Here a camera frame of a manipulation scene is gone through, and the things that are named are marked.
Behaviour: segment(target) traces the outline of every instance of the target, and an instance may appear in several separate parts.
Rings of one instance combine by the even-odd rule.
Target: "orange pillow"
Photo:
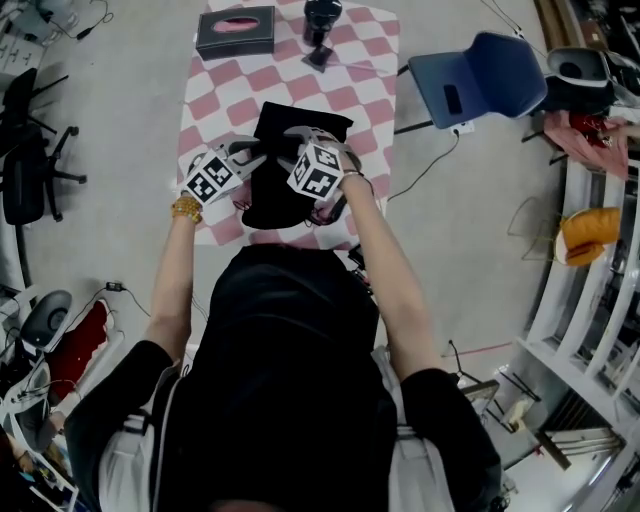
[[[582,267],[594,262],[604,252],[600,244],[586,244],[576,247],[567,253],[567,265],[570,267]]]
[[[620,208],[593,208],[562,223],[562,234],[571,251],[588,244],[612,244],[620,236]]]

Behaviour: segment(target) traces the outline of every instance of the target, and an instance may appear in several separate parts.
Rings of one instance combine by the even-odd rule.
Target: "office chair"
[[[4,110],[0,112],[0,134],[2,135],[2,138],[7,135],[11,135],[11,131],[24,128],[29,123],[37,124],[40,128],[47,130],[53,135],[58,134],[58,132],[49,125],[39,121],[29,114],[29,104],[33,98],[50,89],[54,85],[59,84],[63,80],[66,80],[69,78],[69,75],[63,76],[49,85],[34,89],[33,86],[36,82],[36,75],[37,70],[35,68],[28,69],[15,78],[6,90],[2,100]],[[0,146],[0,156],[6,154],[12,149],[12,147],[8,147],[8,149],[3,151],[7,144],[0,144],[2,144]]]
[[[77,176],[56,170],[56,163],[61,158],[62,148],[67,139],[70,135],[76,136],[78,133],[77,126],[69,126],[51,156],[47,156],[44,150],[47,143],[37,128],[30,139],[7,154],[4,169],[0,173],[3,176],[0,191],[4,195],[2,203],[8,224],[29,224],[44,215],[43,188],[46,188],[53,218],[56,222],[62,220],[53,193],[53,179],[72,180],[80,184],[87,182],[84,175]]]

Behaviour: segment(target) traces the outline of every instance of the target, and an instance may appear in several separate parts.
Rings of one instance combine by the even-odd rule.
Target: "wristband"
[[[171,217],[189,217],[195,224],[202,221],[200,203],[190,196],[182,196],[171,205]]]

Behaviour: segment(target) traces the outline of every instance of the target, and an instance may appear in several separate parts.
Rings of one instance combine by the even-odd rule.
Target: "concrete floor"
[[[480,30],[510,32],[480,0],[361,3],[397,12],[402,64],[412,55],[466,48]],[[544,49],[533,2],[504,4],[525,36]],[[111,0],[110,7],[111,23],[82,42],[63,39],[45,56],[41,81],[66,73],[71,78],[40,100],[53,101],[40,115],[59,130],[80,127],[66,170],[86,173],[89,182],[59,187],[64,221],[35,223],[26,232],[27,251],[34,282],[72,291],[78,307],[106,280],[122,281],[148,307],[169,226],[181,101],[204,2]],[[99,2],[76,0],[76,8],[76,30],[104,12]],[[429,118],[409,75],[399,80],[397,103],[398,127]],[[544,263],[522,262],[528,242],[507,237],[506,230],[528,196],[553,204],[559,179],[557,168],[547,166],[551,150],[544,142],[520,144],[529,126],[528,118],[476,121],[475,133],[463,136],[453,154],[389,207],[389,221],[433,309],[443,353],[449,339],[460,350],[509,342],[527,321]],[[453,142],[435,128],[397,137],[393,190],[406,187]],[[523,222],[544,214],[525,212]],[[237,250],[196,247],[195,291],[205,307]],[[107,299],[127,343],[134,343],[146,317],[126,294]],[[203,327],[194,310],[193,343]],[[510,357],[511,349],[500,349],[465,358],[465,366],[484,378]]]

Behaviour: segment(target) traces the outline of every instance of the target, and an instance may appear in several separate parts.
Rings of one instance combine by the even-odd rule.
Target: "checkered tablecloth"
[[[396,15],[344,3],[327,46],[334,64],[324,74],[301,62],[304,0],[209,0],[207,10],[274,5],[275,53],[203,61],[193,52],[178,145],[178,184],[194,156],[232,133],[253,135],[265,101],[343,115],[354,121],[347,142],[360,156],[382,208],[389,195],[400,25]],[[338,65],[356,64],[379,71]],[[349,249],[357,234],[349,209],[330,226],[305,223],[259,231],[242,224],[238,204],[251,202],[250,184],[208,206],[197,244],[285,243],[314,249]]]

